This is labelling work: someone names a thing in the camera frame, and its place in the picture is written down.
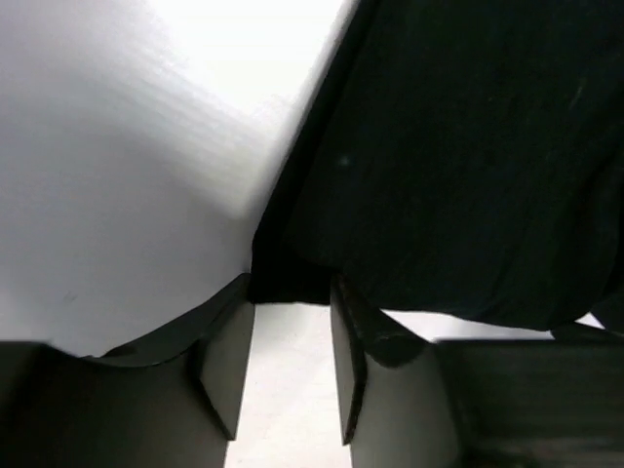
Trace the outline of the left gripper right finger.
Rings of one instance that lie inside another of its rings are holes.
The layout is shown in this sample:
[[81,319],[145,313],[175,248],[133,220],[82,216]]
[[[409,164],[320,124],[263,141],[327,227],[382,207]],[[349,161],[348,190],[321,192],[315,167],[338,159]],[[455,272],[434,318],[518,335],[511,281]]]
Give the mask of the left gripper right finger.
[[623,338],[430,342],[331,282],[343,443],[356,467],[619,467]]

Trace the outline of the black t-shirt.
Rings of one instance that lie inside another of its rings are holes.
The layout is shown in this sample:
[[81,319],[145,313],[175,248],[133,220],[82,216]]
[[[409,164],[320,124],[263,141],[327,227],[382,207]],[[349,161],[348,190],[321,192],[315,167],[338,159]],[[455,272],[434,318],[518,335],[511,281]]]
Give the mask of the black t-shirt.
[[253,239],[257,303],[623,328],[623,5],[360,1]]

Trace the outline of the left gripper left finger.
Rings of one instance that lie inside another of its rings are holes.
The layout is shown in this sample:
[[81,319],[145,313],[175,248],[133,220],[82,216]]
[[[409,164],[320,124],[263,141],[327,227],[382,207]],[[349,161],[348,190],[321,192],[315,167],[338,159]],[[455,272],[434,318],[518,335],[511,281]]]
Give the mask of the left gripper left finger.
[[220,467],[234,440],[254,306],[241,275],[100,357],[1,345],[5,467]]

